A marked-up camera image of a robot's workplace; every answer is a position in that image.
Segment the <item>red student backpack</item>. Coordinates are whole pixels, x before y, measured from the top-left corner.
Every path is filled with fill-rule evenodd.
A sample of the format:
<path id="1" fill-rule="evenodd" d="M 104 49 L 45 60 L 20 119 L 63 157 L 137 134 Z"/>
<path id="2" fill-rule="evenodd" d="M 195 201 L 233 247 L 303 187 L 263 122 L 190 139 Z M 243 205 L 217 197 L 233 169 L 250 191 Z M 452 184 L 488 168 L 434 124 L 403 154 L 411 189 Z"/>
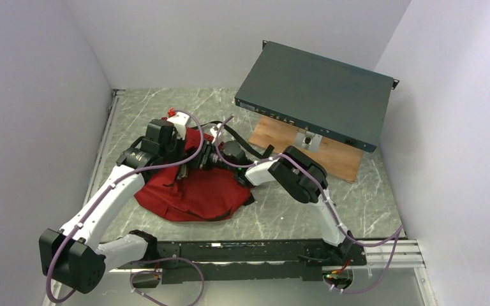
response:
<path id="1" fill-rule="evenodd" d="M 176 166 L 160 170 L 134 195 L 138 204 L 172 222 L 214 222 L 255 202 L 251 188 L 240 185 L 231 170 L 191 169 L 181 179 L 177 174 Z"/>

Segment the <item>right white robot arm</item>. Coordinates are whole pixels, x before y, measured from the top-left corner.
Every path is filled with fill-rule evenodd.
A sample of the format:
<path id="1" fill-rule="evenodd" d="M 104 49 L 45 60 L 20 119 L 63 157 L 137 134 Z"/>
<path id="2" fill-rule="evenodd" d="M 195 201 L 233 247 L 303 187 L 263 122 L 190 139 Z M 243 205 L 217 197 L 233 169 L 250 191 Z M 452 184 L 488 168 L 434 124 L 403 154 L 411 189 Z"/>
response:
<path id="1" fill-rule="evenodd" d="M 178 178 L 213 174 L 220 170 L 229 174 L 227 182 L 250 190 L 276 182 L 295 201 L 305 204 L 317 221 L 322 234 L 321 242 L 303 244 L 297 260 L 313 265 L 365 265 L 363 247 L 354 242 L 352 232 L 345 226 L 329 198 L 327 172 L 319 163 L 289 146 L 282 154 L 272 156 L 271 150 L 257 154 L 251 160 L 242 145 L 236 141 L 217 147 L 205 142 L 198 155 L 188 151 L 189 161 L 178 167 Z"/>

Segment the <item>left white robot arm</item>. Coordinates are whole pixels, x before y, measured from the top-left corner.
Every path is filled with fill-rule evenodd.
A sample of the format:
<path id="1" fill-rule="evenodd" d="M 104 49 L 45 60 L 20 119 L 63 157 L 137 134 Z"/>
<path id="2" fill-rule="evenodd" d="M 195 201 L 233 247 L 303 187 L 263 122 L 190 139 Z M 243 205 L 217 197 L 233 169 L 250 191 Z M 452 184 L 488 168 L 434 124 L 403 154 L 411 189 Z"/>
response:
<path id="1" fill-rule="evenodd" d="M 141 230 L 103 242 L 102 237 L 125 204 L 158 171 L 184 159 L 189 115 L 179 112 L 154 119 L 145 135 L 121 153 L 108 179 L 85 206 L 59 230 L 46 229 L 39 238 L 41 267 L 47 278 L 79 293 L 91 292 L 105 273 L 136 262 L 143 268 L 159 259 L 157 238 Z"/>

